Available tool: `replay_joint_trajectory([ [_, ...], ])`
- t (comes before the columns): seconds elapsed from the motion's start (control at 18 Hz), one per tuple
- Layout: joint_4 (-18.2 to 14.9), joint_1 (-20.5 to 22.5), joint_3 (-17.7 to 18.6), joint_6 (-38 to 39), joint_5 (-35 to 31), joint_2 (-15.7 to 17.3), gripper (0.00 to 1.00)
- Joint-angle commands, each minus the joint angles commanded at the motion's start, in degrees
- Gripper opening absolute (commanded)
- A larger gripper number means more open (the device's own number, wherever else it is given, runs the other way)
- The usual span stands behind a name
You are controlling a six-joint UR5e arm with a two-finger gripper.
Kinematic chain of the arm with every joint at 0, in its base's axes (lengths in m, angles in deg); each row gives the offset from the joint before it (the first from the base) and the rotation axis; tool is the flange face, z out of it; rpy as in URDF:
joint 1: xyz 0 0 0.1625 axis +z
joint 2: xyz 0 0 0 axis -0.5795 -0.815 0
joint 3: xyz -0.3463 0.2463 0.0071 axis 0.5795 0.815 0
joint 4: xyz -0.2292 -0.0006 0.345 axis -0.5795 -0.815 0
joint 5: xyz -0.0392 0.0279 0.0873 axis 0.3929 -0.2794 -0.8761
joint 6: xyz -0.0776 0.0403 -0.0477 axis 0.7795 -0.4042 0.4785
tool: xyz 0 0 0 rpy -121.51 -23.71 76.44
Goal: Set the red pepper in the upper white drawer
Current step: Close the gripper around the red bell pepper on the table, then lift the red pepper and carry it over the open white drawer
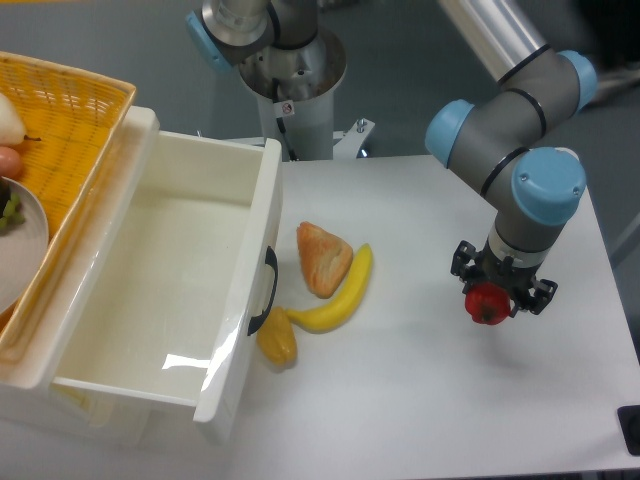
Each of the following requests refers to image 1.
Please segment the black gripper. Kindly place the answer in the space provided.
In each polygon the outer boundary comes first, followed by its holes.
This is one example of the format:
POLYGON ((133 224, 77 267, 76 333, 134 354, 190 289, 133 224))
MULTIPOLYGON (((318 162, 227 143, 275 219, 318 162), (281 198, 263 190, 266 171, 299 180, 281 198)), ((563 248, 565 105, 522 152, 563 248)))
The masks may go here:
POLYGON ((539 265, 520 268, 511 256, 500 260, 489 248, 479 254, 475 247, 462 240, 454 251, 450 273, 462 283, 462 293, 467 294, 476 284, 491 283, 506 291, 513 306, 510 317, 520 311, 539 315, 553 300, 558 284, 547 279, 537 279, 539 265))

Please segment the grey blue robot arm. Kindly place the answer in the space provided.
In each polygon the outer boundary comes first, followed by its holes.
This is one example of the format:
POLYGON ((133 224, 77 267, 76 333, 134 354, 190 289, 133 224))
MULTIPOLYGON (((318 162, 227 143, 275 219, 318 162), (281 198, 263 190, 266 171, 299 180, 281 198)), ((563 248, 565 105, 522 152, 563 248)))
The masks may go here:
MULTIPOLYGON (((579 159, 543 147, 546 133, 593 98, 597 76, 573 51, 554 51, 512 1, 442 8, 499 85, 482 106, 455 100, 431 120, 426 149, 496 209, 485 245, 462 242, 451 272, 480 324, 540 313, 557 286, 537 271, 586 187, 579 159)), ((186 26, 215 70, 237 70, 255 95, 262 132, 287 160, 334 155, 333 93, 346 55, 314 1, 206 1, 186 26)))

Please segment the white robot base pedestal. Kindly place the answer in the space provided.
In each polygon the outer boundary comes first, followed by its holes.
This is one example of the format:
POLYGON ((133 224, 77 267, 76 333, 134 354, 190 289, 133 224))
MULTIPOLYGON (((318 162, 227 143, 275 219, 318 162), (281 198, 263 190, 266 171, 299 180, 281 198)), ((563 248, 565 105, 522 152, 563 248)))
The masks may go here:
POLYGON ((280 142, 283 161, 345 161, 367 154, 373 121, 360 117, 349 129, 334 130, 334 94, 346 70, 342 43, 323 27, 299 49, 270 46, 240 64, 262 135, 280 142))

